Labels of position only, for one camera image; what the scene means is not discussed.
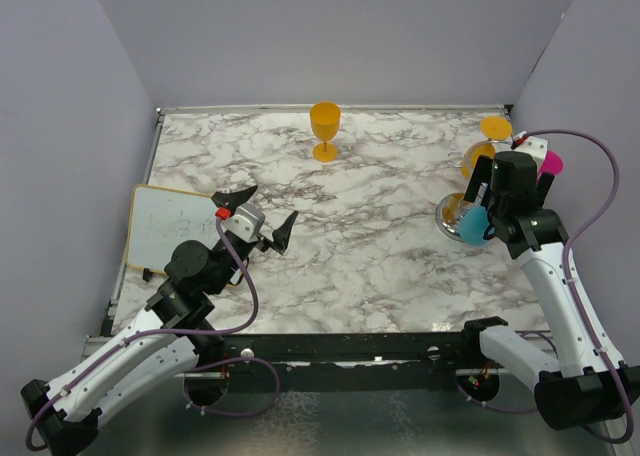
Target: yellow disc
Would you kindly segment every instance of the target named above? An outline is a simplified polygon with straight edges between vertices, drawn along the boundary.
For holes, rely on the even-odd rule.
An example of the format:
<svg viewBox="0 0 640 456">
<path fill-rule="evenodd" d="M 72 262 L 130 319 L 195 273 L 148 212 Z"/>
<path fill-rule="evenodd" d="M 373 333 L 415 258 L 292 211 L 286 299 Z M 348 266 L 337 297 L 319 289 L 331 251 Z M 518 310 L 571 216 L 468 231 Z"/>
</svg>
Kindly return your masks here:
<svg viewBox="0 0 640 456">
<path fill-rule="evenodd" d="M 313 157 L 321 163 L 329 163 L 338 156 L 338 148 L 331 143 L 320 143 L 313 148 Z"/>
<path fill-rule="evenodd" d="M 480 121 L 480 130 L 493 141 L 504 141 L 513 132 L 511 123 L 500 116 L 487 116 Z"/>
<path fill-rule="evenodd" d="M 476 148 L 476 150 L 471 155 L 471 158 L 469 158 L 469 156 L 466 154 L 464 155 L 464 158 L 462 158 L 463 166 L 460 168 L 460 172 L 465 178 L 470 179 L 471 173 L 473 172 L 473 169 L 476 167 L 476 163 L 478 162 L 478 158 L 480 156 L 489 156 L 490 158 L 493 159 L 495 155 L 496 155 L 496 148 L 493 147 L 493 144 L 487 142 L 487 144 L 483 144 L 479 148 Z M 468 164 L 464 164 L 464 162 L 469 159 L 470 159 L 469 162 L 471 163 L 471 167 L 469 167 Z"/>
</svg>

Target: pink object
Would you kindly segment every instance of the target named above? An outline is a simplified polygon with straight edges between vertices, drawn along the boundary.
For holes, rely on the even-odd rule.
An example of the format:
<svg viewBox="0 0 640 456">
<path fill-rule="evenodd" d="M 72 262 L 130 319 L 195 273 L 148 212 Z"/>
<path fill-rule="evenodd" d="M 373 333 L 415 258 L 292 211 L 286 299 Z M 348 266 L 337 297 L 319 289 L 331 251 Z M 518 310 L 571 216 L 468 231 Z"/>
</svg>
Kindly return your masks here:
<svg viewBox="0 0 640 456">
<path fill-rule="evenodd" d="M 560 174 L 564 168 L 562 158 L 553 151 L 547 151 L 547 157 L 540 166 L 540 173 L 551 173 L 553 175 Z"/>
</svg>

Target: gray floor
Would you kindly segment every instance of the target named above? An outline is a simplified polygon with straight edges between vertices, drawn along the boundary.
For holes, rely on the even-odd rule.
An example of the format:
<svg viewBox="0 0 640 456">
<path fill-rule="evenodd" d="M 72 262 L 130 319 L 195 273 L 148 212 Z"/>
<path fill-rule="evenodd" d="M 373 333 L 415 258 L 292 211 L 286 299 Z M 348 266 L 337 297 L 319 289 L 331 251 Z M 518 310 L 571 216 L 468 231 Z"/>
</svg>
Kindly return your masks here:
<svg viewBox="0 0 640 456">
<path fill-rule="evenodd" d="M 537 414 L 492 413 L 465 403 L 457 392 L 289 393 L 263 416 L 234 420 L 187 411 L 181 385 L 174 378 L 126 408 L 84 455 L 613 454 L 581 429 L 555 432 Z M 260 404 L 255 396 L 234 398 L 235 409 Z M 498 400 L 513 407 L 533 404 L 509 376 Z"/>
</svg>

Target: marble table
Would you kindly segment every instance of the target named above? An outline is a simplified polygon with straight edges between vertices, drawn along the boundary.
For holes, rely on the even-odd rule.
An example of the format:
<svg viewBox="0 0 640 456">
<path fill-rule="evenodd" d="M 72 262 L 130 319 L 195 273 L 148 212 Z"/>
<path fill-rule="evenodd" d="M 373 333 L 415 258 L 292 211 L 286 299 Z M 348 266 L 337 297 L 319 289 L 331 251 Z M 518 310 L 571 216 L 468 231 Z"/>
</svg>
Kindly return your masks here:
<svg viewBox="0 0 640 456">
<path fill-rule="evenodd" d="M 545 329 L 502 243 L 457 243 L 434 219 L 442 197 L 466 186 L 459 152 L 484 139 L 482 118 L 502 113 L 345 109 L 329 164 L 311 156 L 318 141 L 307 110 L 167 114 L 149 184 L 207 194 L 258 184 L 253 202 L 271 228 L 300 212 L 285 256 L 252 256 L 261 307 L 246 332 L 455 331 L 492 315 Z M 126 270 L 114 333 L 162 281 Z M 251 311 L 246 284 L 213 301 L 217 328 Z"/>
</svg>

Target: red cable tip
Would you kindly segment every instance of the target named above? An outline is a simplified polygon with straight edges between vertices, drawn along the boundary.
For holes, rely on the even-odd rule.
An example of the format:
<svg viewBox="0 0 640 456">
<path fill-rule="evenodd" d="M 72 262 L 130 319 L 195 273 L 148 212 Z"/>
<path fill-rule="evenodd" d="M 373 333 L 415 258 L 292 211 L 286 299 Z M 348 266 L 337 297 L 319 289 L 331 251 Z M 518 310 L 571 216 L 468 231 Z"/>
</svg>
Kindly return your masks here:
<svg viewBox="0 0 640 456">
<path fill-rule="evenodd" d="M 216 211 L 216 217 L 220 218 L 223 221 L 226 221 L 231 217 L 231 210 L 227 208 L 220 208 Z"/>
</svg>

